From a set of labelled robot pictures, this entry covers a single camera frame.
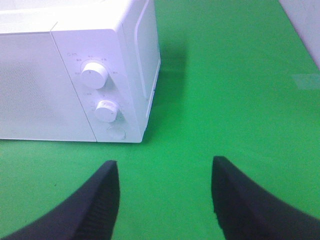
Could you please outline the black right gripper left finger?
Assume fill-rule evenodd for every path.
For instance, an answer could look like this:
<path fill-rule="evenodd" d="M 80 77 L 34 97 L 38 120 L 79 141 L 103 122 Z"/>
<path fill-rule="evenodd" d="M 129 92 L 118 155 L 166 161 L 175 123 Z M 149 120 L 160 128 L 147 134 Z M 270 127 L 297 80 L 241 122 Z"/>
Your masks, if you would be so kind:
<path fill-rule="evenodd" d="M 107 160 L 71 196 L 6 240 L 110 240 L 120 205 L 117 162 Z"/>

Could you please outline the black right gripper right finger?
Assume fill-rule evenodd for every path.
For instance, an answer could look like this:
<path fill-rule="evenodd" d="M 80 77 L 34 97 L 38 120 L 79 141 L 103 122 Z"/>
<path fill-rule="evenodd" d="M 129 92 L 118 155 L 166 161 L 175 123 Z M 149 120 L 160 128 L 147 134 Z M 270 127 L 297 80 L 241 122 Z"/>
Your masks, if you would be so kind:
<path fill-rule="evenodd" d="M 213 211 L 227 240 L 318 240 L 319 219 L 278 199 L 224 156 L 212 161 Z"/>

